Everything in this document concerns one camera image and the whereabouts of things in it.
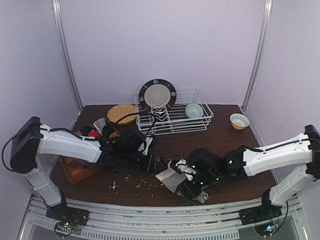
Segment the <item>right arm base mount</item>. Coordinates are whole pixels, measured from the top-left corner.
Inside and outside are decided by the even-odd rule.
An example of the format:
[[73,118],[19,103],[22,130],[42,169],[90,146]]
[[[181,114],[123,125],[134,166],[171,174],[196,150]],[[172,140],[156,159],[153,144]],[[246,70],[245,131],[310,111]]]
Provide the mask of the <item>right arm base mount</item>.
[[268,189],[262,194],[260,205],[239,211],[243,226],[267,221],[267,223],[254,226],[254,230],[261,237],[269,237],[277,232],[279,223],[275,223],[274,219],[278,219],[279,222],[279,217],[282,215],[282,207],[272,204],[270,191]]

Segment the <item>grey beige sock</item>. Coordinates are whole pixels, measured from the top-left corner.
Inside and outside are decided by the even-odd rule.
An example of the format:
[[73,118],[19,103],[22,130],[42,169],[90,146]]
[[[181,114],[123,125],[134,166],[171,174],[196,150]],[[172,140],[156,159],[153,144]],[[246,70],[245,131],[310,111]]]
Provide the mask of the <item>grey beige sock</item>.
[[204,204],[209,195],[203,191],[204,183],[197,179],[197,171],[188,166],[185,159],[171,160],[167,169],[156,174],[155,177],[162,182],[167,189],[189,201],[198,201]]

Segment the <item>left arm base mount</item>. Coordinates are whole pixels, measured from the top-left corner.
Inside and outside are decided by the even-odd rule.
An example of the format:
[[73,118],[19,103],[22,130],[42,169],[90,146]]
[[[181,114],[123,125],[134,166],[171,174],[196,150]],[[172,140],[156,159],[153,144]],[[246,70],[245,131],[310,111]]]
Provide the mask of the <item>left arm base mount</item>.
[[86,209],[69,207],[66,199],[63,197],[61,203],[55,206],[49,206],[45,201],[46,217],[56,220],[53,232],[61,239],[69,237],[78,226],[86,226],[90,212]]

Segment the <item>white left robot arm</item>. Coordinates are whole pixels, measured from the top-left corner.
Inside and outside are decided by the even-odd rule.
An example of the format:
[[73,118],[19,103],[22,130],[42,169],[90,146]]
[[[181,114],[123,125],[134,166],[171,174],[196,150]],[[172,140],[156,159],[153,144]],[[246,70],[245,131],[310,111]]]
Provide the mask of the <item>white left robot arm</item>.
[[4,144],[1,160],[8,171],[24,176],[48,207],[66,208],[63,192],[43,171],[39,155],[68,157],[89,165],[116,166],[124,162],[156,175],[168,167],[162,157],[149,152],[155,142],[154,136],[136,129],[117,133],[112,124],[106,124],[98,136],[89,136],[64,127],[49,127],[33,116]]

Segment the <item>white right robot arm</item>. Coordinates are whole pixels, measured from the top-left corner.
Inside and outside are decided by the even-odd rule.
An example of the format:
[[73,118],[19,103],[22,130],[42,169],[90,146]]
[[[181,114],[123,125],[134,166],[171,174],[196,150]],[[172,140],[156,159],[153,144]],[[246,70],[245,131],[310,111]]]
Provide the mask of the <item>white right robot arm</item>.
[[298,136],[272,145],[257,148],[242,145],[223,157],[198,148],[187,159],[170,164],[186,176],[178,191],[187,199],[196,198],[213,185],[225,185],[290,165],[297,167],[262,195],[259,212],[276,211],[308,182],[319,179],[320,133],[315,126],[307,125]]

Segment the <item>brown wooden organizer box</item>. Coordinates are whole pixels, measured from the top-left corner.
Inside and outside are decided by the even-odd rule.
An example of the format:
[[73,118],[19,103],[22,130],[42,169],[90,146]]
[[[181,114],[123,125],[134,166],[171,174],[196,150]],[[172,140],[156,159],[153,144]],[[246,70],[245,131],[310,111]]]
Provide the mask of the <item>brown wooden organizer box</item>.
[[[105,117],[107,125],[111,125],[110,122]],[[120,133],[113,127],[115,132],[110,136],[112,137],[119,137]],[[82,136],[80,130],[75,132],[77,135]],[[81,159],[75,159],[67,156],[60,156],[59,157],[60,164],[62,169],[65,173],[67,180],[72,184],[76,185],[81,181],[84,181],[88,177],[92,176],[99,170],[103,168],[102,165],[88,163]]]

